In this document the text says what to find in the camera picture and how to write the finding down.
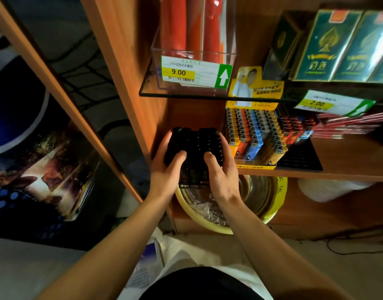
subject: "wooden shelf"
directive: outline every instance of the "wooden shelf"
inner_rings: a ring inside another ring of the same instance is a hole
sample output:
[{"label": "wooden shelf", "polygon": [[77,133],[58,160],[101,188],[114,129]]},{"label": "wooden shelf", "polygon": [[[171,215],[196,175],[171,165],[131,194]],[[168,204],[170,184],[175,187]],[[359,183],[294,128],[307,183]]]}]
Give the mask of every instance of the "wooden shelf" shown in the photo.
[{"label": "wooden shelf", "polygon": [[322,172],[239,169],[243,175],[383,182],[383,146],[363,135],[312,139]]},{"label": "wooden shelf", "polygon": [[[175,197],[169,214],[188,232],[207,232],[185,213]],[[383,225],[383,183],[320,203],[306,197],[295,178],[288,179],[285,203],[268,224],[281,237],[296,240],[319,239],[376,225]]]}]

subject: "person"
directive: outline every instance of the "person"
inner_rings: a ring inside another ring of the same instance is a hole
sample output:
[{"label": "person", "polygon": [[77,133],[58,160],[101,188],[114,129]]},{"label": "person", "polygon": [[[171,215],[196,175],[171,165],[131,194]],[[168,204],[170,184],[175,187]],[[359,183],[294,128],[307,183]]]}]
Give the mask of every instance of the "person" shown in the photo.
[{"label": "person", "polygon": [[254,83],[255,78],[257,77],[257,70],[253,68],[247,74],[247,80],[242,84],[242,79],[244,75],[240,74],[239,79],[237,80],[234,88],[233,88],[233,96],[240,98],[252,98],[253,90],[250,86]]},{"label": "person", "polygon": [[[164,155],[170,137],[169,131],[152,162],[151,187],[145,201],[36,299],[118,298],[178,186],[186,152],[180,151],[167,168]],[[260,288],[254,286],[251,276],[249,280],[246,271],[234,270],[233,273],[228,272],[229,275],[218,268],[195,264],[196,267],[177,267],[178,270],[172,267],[172,271],[167,270],[136,298],[351,299],[246,207],[240,197],[238,170],[232,152],[224,136],[220,134],[220,137],[224,151],[223,167],[210,152],[204,155],[211,191],[247,254],[256,272],[255,285]]]}]

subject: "white cloth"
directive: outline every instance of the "white cloth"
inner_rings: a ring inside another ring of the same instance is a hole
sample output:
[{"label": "white cloth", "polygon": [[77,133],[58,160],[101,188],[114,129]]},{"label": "white cloth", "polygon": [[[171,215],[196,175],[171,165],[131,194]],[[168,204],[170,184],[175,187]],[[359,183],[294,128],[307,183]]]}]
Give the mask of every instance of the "white cloth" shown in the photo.
[{"label": "white cloth", "polygon": [[[181,270],[183,268],[190,267],[199,267],[199,265],[190,257],[189,253],[185,250],[180,250],[168,263],[165,265],[161,273],[158,275],[157,280],[160,278],[169,275],[172,272],[177,270]],[[258,277],[256,272],[249,268],[248,266],[241,264],[233,264],[230,266],[213,266],[217,270],[224,272],[236,279],[240,282],[244,283],[248,287],[250,287],[254,292],[259,294],[265,300],[274,300],[264,283]],[[137,300],[141,297],[141,295],[146,291],[146,288],[124,288],[122,293],[119,295],[118,300]]]},{"label": "white cloth", "polygon": [[233,96],[239,98],[252,98],[253,90],[247,83],[241,83],[238,80],[233,88]]}]

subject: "clear plastic box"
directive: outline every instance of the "clear plastic box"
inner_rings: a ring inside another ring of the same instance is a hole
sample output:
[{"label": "clear plastic box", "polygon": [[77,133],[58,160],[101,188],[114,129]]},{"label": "clear plastic box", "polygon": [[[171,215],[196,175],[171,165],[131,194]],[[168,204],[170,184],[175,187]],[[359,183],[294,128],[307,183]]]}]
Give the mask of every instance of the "clear plastic box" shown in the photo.
[{"label": "clear plastic box", "polygon": [[[157,29],[151,46],[151,69],[155,70],[159,90],[166,90],[168,94],[193,95],[194,93],[226,96],[236,59],[236,1],[221,1],[223,3],[219,32],[220,48],[223,52],[165,50],[161,48],[160,27]],[[204,49],[204,28],[206,28],[206,23],[203,22],[202,24],[204,26],[201,28],[201,38],[199,39],[202,43],[201,49]]]}]

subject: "blue circle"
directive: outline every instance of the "blue circle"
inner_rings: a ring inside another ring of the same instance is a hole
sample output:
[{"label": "blue circle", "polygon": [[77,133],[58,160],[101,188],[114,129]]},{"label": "blue circle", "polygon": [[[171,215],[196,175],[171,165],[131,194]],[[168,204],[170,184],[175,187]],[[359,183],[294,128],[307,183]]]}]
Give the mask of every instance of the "blue circle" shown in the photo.
[{"label": "blue circle", "polygon": [[18,196],[19,196],[19,194],[15,191],[9,197],[11,198],[11,200],[15,200],[16,198],[18,198]]},{"label": "blue circle", "polygon": [[4,206],[5,206],[5,201],[4,200],[2,200],[2,201],[0,201],[0,208],[3,208]]},{"label": "blue circle", "polygon": [[0,196],[1,197],[6,196],[7,194],[8,194],[7,190],[0,190]]}]

